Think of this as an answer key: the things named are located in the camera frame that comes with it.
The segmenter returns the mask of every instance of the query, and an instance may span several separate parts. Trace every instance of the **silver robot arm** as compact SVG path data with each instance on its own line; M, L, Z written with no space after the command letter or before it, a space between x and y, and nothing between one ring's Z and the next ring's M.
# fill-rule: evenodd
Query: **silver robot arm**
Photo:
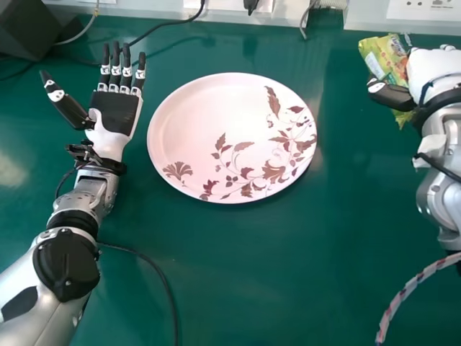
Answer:
M74 189L57 197L45 230L0 274L0 345L68 345L99 282L97 233L126 172L122 152L138 123L146 77L146 55L141 53L131 86L128 46L123 55L121 73L115 43L111 73L109 46L104 46L102 75L88 113L41 72L54 106L75 129L85 130L90 141L66 147L78 170Z
M414 110L421 134L415 168L429 168L416 194L418 210L439 227L449 254L461 251L461 50L413 48L407 65L409 88L389 88L371 79L371 98L391 108Z

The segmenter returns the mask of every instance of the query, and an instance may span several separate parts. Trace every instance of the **power outlet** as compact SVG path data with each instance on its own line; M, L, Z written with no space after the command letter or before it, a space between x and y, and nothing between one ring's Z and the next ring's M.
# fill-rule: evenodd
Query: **power outlet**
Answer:
M183 0L185 9L199 9L200 0ZM206 9L217 9L221 11L239 11L248 13L243 7L243 0L207 0ZM254 12L272 13L274 0L259 0L258 7Z
M399 0L394 1L402 11L419 10L423 11L429 6L431 0Z
M389 0L388 19L453 22L461 17L461 0Z

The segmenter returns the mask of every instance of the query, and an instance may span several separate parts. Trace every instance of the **table surface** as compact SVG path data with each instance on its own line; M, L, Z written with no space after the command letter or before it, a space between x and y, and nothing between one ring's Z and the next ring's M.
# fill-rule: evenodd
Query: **table surface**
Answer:
M127 42L158 22L100 17L87 39L0 83L0 270L43 230L55 187L73 163L64 145L83 135L53 109L39 69L88 106L98 69L62 56L96 57L103 42ZM308 34L305 42L288 27L197 22L162 28L133 49L148 52L145 103L124 155L129 172L99 238L144 252L164 269L184 346L372 345L390 299L444 256L436 227L415 206L424 176L411 166L419 138L411 127L399 132L390 111L367 98L357 43L376 34L344 32L341 17L325 12L310 18ZM458 37L413 41L461 45ZM1 75L24 64L2 62ZM151 116L168 94L227 71L287 85L310 105L318 126L308 172L245 205L181 194L158 175L146 148ZM100 266L101 282L72 345L172 345L171 313L155 272L111 249ZM388 344L458 345L460 288L453 269L424 283L395 317Z

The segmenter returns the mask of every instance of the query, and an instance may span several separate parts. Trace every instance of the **black device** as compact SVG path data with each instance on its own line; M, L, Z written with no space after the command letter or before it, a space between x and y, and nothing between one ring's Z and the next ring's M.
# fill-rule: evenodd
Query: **black device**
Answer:
M248 15L251 16L253 11L258 7L259 0L243 0L243 7L248 10Z
M42 0L0 0L0 53L39 61L61 30Z

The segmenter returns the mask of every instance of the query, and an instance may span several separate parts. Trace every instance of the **round plate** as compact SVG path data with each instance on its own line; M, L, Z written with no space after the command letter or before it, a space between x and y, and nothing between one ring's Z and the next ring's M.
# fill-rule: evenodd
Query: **round plate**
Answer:
M253 74L215 74L185 84L158 107L147 144L173 187L214 203L277 193L309 166L317 130L291 89Z

